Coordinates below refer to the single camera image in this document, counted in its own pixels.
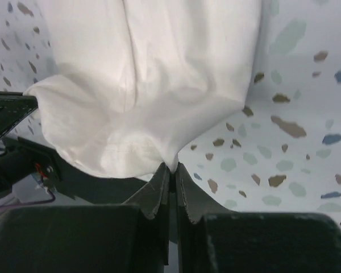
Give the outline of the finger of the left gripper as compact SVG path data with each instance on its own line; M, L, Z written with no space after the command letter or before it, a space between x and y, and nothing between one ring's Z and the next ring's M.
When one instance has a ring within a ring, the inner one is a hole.
M0 92L0 140L38 108L34 96Z

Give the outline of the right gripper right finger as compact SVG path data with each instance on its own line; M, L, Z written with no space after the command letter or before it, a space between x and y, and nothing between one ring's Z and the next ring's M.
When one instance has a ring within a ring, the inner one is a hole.
M318 213L239 213L174 174L180 272L341 272L341 230Z

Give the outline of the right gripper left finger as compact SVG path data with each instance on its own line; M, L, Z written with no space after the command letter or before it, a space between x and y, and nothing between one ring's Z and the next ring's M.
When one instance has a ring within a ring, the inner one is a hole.
M0 272L163 272L170 171L121 204L23 206L0 220Z

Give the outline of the white t-shirt red print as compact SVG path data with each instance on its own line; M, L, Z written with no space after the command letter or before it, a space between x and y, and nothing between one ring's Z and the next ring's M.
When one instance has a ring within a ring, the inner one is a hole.
M57 73L27 94L44 139L103 178L177 168L178 152L244 108L262 2L39 1Z

